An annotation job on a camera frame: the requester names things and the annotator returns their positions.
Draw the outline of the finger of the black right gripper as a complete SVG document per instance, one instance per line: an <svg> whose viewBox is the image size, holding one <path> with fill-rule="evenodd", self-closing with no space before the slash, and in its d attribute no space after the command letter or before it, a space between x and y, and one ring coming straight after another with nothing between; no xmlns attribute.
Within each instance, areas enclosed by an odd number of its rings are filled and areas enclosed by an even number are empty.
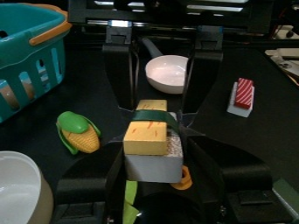
<svg viewBox="0 0 299 224"><path fill-rule="evenodd" d="M136 107L136 83L138 57L130 27L106 27L102 45L106 78L112 87L117 106L125 110Z"/></svg>
<svg viewBox="0 0 299 224"><path fill-rule="evenodd" d="M186 61L185 80L181 95L181 112L193 114L210 91L217 78L221 51L223 28L202 25L197 27L193 50Z"/></svg>

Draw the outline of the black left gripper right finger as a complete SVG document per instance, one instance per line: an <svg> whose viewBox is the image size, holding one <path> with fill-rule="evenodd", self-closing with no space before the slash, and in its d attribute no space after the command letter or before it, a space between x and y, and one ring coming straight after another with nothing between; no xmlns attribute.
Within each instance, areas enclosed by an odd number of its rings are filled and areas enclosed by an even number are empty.
<svg viewBox="0 0 299 224"><path fill-rule="evenodd" d="M272 190L265 162L240 148L180 127L188 158L216 186L225 224L279 224L292 220Z"/></svg>

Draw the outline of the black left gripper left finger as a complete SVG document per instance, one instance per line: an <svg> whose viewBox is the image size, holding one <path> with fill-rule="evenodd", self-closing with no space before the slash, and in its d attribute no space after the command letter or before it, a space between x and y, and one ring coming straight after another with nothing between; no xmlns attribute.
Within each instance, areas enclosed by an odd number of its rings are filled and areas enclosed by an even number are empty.
<svg viewBox="0 0 299 224"><path fill-rule="evenodd" d="M108 143L65 171L50 224L122 224L125 184L122 144Z"/></svg>

